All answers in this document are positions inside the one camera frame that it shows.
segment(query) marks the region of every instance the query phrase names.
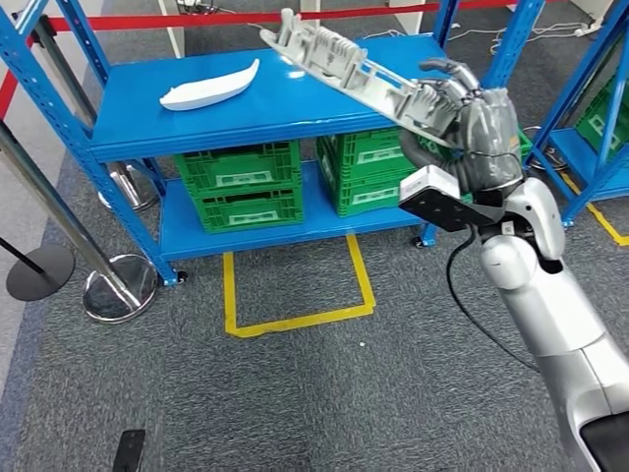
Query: stanchion post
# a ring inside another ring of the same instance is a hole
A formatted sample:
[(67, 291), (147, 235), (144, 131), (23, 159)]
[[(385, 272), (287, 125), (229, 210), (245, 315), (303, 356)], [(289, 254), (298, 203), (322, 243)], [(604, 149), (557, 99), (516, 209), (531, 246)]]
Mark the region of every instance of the stanchion post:
[(140, 315), (158, 288), (155, 269), (144, 258), (124, 255), (111, 262), (72, 213), (48, 179), (0, 120), (0, 149), (4, 161), (95, 269), (84, 290), (87, 314), (102, 322), (118, 324)]
[[(48, 17), (43, 15), (35, 26), (32, 36), (83, 121), (87, 126), (94, 126), (97, 118), (97, 111), (60, 49), (54, 38), (56, 34)], [(115, 184), (136, 211), (150, 207), (158, 199), (153, 183), (133, 165), (112, 162), (108, 165), (108, 169)], [(99, 194), (99, 199), (106, 207), (109, 207), (103, 195)]]

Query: crate label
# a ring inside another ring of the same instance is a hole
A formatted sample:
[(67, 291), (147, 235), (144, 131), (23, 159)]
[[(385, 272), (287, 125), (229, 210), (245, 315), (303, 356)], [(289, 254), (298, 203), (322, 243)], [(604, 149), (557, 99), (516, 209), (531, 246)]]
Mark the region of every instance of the crate label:
[(273, 182), (271, 171), (249, 172), (245, 174), (216, 175), (216, 187), (229, 187), (232, 185), (260, 184)]
[[(599, 115), (594, 115), (592, 118), (588, 120), (588, 123), (592, 126), (592, 129), (596, 131), (599, 136), (602, 137), (603, 135), (603, 131), (606, 129), (606, 122), (603, 118)], [(612, 133), (611, 135), (611, 145), (609, 145), (610, 149), (615, 150), (620, 146), (620, 139), (617, 137), (615, 134)]]
[(352, 205), (368, 204), (369, 202), (376, 202), (377, 200), (390, 199), (391, 197), (397, 197), (399, 195), (397, 187), (391, 187), (390, 189), (378, 190), (376, 192), (369, 192), (367, 194), (354, 195), (351, 200)]
[(333, 175), (333, 169), (330, 167), (330, 162), (328, 160), (327, 155), (324, 155), (324, 158), (321, 159), (321, 167), (324, 169), (324, 173), (326, 174), (326, 178), (328, 179), (328, 183), (330, 184), (330, 187), (336, 188), (336, 182), (335, 182), (334, 175)]
[(379, 160), (394, 159), (402, 157), (402, 149), (400, 146), (388, 147), (386, 149), (380, 150), (370, 150), (366, 152), (361, 152), (358, 154), (358, 160), (356, 164), (370, 164), (371, 162), (378, 162)]
[(230, 214), (229, 225), (261, 223), (262, 221), (276, 221), (280, 219), (277, 211), (263, 211), (262, 213)]

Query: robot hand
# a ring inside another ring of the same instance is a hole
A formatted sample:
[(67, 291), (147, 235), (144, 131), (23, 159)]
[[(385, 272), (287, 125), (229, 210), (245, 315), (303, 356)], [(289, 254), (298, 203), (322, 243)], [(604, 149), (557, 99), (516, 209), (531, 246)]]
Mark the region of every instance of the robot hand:
[(523, 179), (517, 119), (505, 88), (482, 89), (467, 65), (450, 59), (431, 59), (420, 67), (450, 76), (418, 84), (435, 89), (456, 109), (443, 138), (457, 150), (455, 159), (443, 162), (421, 148), (413, 131), (402, 129), (400, 143), (407, 158), (419, 168), (443, 168), (459, 180), (462, 194), (492, 191)]

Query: robot forearm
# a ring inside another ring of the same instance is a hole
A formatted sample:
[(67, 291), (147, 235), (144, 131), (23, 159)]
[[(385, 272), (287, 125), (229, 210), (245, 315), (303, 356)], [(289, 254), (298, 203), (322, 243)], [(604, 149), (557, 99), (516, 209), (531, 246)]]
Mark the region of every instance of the robot forearm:
[(625, 469), (629, 364), (567, 266), (502, 234), (481, 263), (535, 357), (566, 452), (581, 469)]

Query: shelf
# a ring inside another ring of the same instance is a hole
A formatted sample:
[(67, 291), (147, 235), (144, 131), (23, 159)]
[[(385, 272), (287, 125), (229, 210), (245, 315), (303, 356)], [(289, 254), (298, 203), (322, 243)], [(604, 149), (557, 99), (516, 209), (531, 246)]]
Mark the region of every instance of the shelf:
[(161, 204), (160, 247), (169, 261), (229, 251), (280, 246), (347, 233), (364, 233), (422, 221), (399, 208), (383, 208), (340, 218), (326, 194), (317, 162), (302, 166), (305, 220), (300, 224), (209, 234), (203, 231), (192, 201), (180, 180), (169, 180)]
[[(574, 128), (566, 128), (551, 133), (551, 142), (558, 150), (563, 159), (576, 174), (581, 183), (590, 185), (594, 180), (597, 162), (599, 157), (587, 141), (584, 140)], [(629, 146), (624, 145), (618, 154), (629, 152)], [(593, 201), (615, 199), (629, 196), (629, 166), (621, 167), (615, 175), (598, 190)]]
[[(403, 77), (428, 57), (445, 56), (431, 35), (375, 37), (358, 43), (370, 59)], [(171, 87), (241, 70), (260, 60), (244, 92), (190, 111), (159, 104)], [(112, 67), (91, 140), (100, 162), (177, 152), (352, 133), (392, 126), (364, 105), (304, 76), (272, 49), (256, 49)]]

